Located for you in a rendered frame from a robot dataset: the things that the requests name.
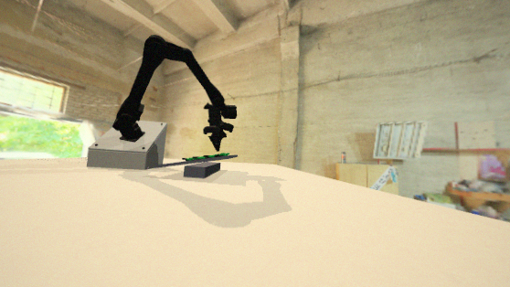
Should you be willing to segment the light grey switch panel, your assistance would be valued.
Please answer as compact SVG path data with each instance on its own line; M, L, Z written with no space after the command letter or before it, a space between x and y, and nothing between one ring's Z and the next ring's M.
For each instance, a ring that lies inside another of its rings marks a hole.
M206 177L213 175L217 171L220 170L220 163L214 163L214 162L210 162L210 161L217 161L217 160L224 160L224 159L238 157L237 154L236 155L228 155L228 154L229 153L203 155L200 157L197 156L197 157L192 157L189 159L182 158L182 160L186 160L186 161L172 163L172 164L165 164L165 165L154 165L154 167L157 168L157 167L171 167L171 166L177 166L177 165L186 165L184 168L184 177L205 179ZM194 164L194 165L190 165L190 164Z

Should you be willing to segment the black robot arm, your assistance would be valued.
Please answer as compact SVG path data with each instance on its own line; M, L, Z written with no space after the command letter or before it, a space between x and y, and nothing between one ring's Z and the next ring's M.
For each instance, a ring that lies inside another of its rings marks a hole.
M150 82L154 71L160 66L164 58L183 61L191 69L192 74L207 92L208 102L203 109L208 110L208 118L212 116L223 116L224 119L236 119L236 105L226 105L224 97L211 83L204 70L200 68L196 58L188 48L179 47L171 42L165 42L161 36L151 35L144 43L143 60L134 80L130 95L122 103L116 120L112 128L119 131L122 136L120 140L136 142L140 139L144 131L139 127L136 121L140 121L143 113L144 104L141 100ZM221 110L221 111L220 111Z

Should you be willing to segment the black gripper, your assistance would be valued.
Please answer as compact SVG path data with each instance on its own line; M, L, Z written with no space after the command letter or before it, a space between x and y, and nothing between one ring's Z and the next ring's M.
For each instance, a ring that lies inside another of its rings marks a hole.
M212 116L208 118L209 126L203 128L203 134L212 133L208 138L214 145L217 152L219 152L221 140L227 137L227 134L223 132L223 129L218 128L218 123L221 117Z

